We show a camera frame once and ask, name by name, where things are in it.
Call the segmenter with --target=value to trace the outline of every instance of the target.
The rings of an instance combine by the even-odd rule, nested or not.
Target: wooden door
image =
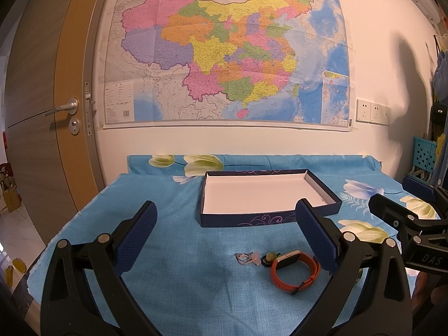
[[[48,243],[104,186],[89,91],[96,26],[104,0],[29,0],[14,38],[5,87],[8,160],[23,202]],[[67,112],[79,101],[80,131]]]
[[[75,97],[78,112],[55,114],[57,140],[75,206],[81,210],[104,188],[95,146],[91,117],[90,87],[96,30],[104,0],[71,0],[57,51],[54,105],[60,106]],[[77,119],[78,134],[69,130]]]

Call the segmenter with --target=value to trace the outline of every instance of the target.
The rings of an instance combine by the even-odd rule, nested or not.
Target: flower print
[[[420,220],[434,220],[437,213],[431,205],[427,204],[420,198],[412,196],[404,196],[400,201],[406,203],[406,208],[415,213]]]
[[[224,165],[214,155],[184,155],[187,162],[185,175],[187,177],[203,176],[206,171],[221,171]]]
[[[172,176],[175,182],[180,183],[181,185],[184,185],[187,182],[190,182],[192,179],[196,177],[182,177],[182,176]]]
[[[338,222],[344,226],[340,230],[341,232],[353,232],[361,241],[381,244],[384,239],[389,237],[388,233],[382,228],[373,227],[368,222],[359,220],[339,220]]]
[[[346,179],[346,184],[344,185],[344,192],[348,193],[350,196],[355,198],[360,198],[363,200],[368,200],[373,195],[379,193],[384,194],[384,189],[376,188],[365,183],[358,182],[357,180]]]
[[[149,159],[149,164],[153,167],[166,168],[174,164],[174,155],[153,155]]]

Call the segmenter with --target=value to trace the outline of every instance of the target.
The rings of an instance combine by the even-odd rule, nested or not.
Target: smartwatch
[[[290,264],[295,262],[304,262],[311,270],[311,276],[302,282],[300,285],[291,285],[285,282],[282,282],[277,276],[277,269],[281,269],[287,267]],[[281,255],[274,260],[272,266],[270,267],[270,278],[273,283],[280,289],[284,291],[291,292],[293,295],[298,291],[308,288],[313,284],[317,275],[320,272],[320,264],[315,257],[310,257],[303,253],[302,251],[296,250],[285,255]]]

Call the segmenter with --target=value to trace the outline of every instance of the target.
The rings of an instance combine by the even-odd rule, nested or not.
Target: wall socket
[[[356,121],[368,123],[370,122],[370,110],[372,104],[368,101],[358,100],[356,109]]]
[[[381,123],[381,105],[373,103],[370,105],[370,122]]]
[[[356,121],[363,123],[379,123],[380,125],[389,125],[391,108],[377,103],[371,103],[364,100],[357,100]]]
[[[381,107],[381,125],[388,125],[390,123],[391,108],[387,106]]]

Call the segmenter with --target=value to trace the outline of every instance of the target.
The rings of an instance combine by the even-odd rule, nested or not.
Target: watch face
[[[288,265],[295,263],[298,259],[299,259],[300,253],[298,254],[291,254],[290,256],[288,256],[288,254],[286,254],[285,258],[280,260],[277,264],[277,269],[281,269],[284,267],[287,267]]]

